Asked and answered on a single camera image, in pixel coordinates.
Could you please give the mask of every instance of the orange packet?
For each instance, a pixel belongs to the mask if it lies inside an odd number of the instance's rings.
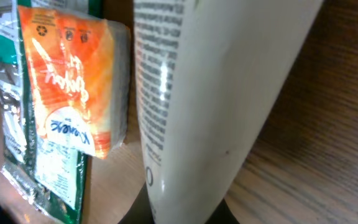
[[[107,20],[18,6],[43,140],[105,158],[111,144],[114,41]]]

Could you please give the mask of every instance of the brown wood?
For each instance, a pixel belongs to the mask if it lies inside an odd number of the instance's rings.
[[[132,25],[131,1],[104,8]],[[90,172],[85,222],[118,222],[144,181],[134,82],[126,145]],[[358,0],[324,3],[226,200],[241,223],[358,223]],[[0,203],[19,223],[51,222],[1,174]]]

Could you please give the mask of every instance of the brand logo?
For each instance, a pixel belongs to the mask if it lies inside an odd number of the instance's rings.
[[[84,66],[81,60],[77,56],[70,55],[70,61],[67,62],[67,67],[69,69],[66,70],[65,76],[62,77],[57,75],[57,71],[55,67],[52,65],[52,59],[49,57],[48,53],[45,49],[38,43],[35,39],[32,39],[34,47],[37,49],[38,53],[42,57],[44,61],[46,61],[47,66],[47,75],[45,76],[45,83],[48,83],[52,78],[52,83],[55,85],[59,84],[60,89],[66,89],[66,92],[73,93],[81,93],[81,101],[83,103],[87,102],[90,95],[88,91],[85,90],[85,82],[84,82]],[[70,79],[73,77],[73,74],[76,70],[77,78],[75,80]]]
[[[69,135],[72,134],[75,137],[79,137],[83,144],[90,144],[90,140],[88,139],[86,132],[81,132],[69,124],[63,124],[61,121],[51,120],[50,127],[51,131],[57,131],[58,133]]]

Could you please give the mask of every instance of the green package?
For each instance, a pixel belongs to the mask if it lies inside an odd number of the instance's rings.
[[[101,0],[0,0],[1,172],[33,206],[58,223],[81,223],[88,156],[38,138],[17,5],[101,16]]]

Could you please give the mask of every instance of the recycling symbol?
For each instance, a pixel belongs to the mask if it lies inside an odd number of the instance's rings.
[[[85,43],[88,41],[88,35],[86,33],[81,34],[81,42]]]
[[[48,32],[47,28],[44,26],[37,26],[38,35],[45,36]]]
[[[66,31],[66,40],[73,40],[73,33],[71,30]]]

